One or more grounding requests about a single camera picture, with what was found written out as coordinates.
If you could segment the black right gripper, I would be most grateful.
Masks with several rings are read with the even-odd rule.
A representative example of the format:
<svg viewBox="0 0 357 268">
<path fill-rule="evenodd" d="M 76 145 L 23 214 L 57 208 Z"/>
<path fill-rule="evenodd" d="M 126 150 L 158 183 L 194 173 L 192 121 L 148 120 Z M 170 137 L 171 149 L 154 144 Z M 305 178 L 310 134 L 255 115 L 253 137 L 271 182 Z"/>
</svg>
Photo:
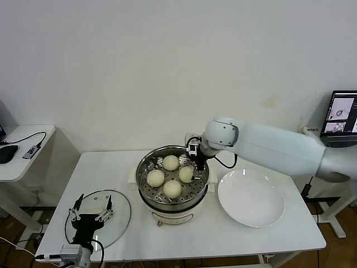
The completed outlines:
<svg viewBox="0 0 357 268">
<path fill-rule="evenodd" d="M 202 141 L 202 137 L 200 135 L 194 133 L 187 133 L 185 135 L 185 144 L 199 144 Z M 198 152 L 195 156 L 193 156 L 193 161 L 196 164 L 197 169 L 193 169 L 192 181 L 201 180 L 203 178 L 203 173 L 200 170 L 205 169 L 207 156 L 205 156 L 202 152 Z"/>
</svg>

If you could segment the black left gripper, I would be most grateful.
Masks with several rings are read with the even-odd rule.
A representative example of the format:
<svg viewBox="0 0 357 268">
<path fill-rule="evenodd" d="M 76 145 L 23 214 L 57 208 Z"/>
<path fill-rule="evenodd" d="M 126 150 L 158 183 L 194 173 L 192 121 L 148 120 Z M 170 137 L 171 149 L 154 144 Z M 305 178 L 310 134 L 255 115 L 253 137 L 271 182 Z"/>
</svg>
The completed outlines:
<svg viewBox="0 0 357 268">
<path fill-rule="evenodd" d="M 94 237 L 94 232 L 104 227 L 104 222 L 107 222 L 114 215 L 112 196 L 106 196 L 108 199 L 105 210 L 98 214 L 81 214 L 80 207 L 83 201 L 82 194 L 74 203 L 72 208 L 69 208 L 69 218 L 71 225 L 75 229 L 75 235 L 72 244 L 81 246 L 90 246 Z"/>
</svg>

